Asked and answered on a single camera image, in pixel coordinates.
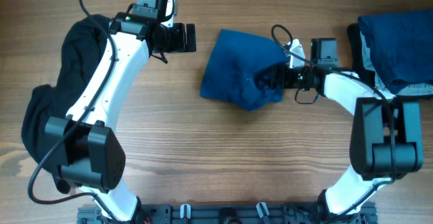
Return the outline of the blue t-shirt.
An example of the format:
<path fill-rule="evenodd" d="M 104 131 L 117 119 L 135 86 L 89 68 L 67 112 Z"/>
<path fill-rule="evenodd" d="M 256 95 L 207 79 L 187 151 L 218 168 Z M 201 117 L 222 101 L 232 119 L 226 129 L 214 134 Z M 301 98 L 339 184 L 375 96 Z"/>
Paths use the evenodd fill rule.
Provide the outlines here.
<path fill-rule="evenodd" d="M 281 86 L 272 88 L 274 66 L 288 62 L 274 41 L 257 35 L 223 29 L 215 43 L 204 73 L 200 96 L 217 99 L 253 111 L 282 100 Z"/>

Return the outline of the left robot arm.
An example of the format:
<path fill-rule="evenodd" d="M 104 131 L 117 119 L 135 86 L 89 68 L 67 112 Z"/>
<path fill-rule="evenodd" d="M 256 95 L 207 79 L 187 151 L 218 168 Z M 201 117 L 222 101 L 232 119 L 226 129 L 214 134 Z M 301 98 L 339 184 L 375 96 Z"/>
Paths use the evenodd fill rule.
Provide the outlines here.
<path fill-rule="evenodd" d="M 176 0 L 137 0 L 118 13 L 102 28 L 106 48 L 81 96 L 45 126 L 54 144 L 41 165 L 92 197 L 106 223 L 146 221 L 140 199 L 122 179 L 126 156 L 115 129 L 131 85 L 152 55 L 196 50 L 195 26 L 174 22 L 176 14 Z"/>

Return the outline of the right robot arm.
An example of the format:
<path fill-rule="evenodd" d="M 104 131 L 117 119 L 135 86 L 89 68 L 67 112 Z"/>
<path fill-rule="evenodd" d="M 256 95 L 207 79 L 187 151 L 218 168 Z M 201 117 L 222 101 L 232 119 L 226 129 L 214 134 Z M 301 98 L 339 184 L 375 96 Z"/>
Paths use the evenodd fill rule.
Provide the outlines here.
<path fill-rule="evenodd" d="M 270 86 L 310 90 L 333 100 L 353 118 L 350 166 L 331 187 L 323 190 L 302 213 L 318 223 L 354 218 L 362 205 L 383 187 L 392 185 L 423 164 L 419 104 L 362 81 L 356 72 L 339 68 L 335 58 L 309 61 L 294 52 L 294 42 L 279 48 L 291 60 L 271 67 Z"/>

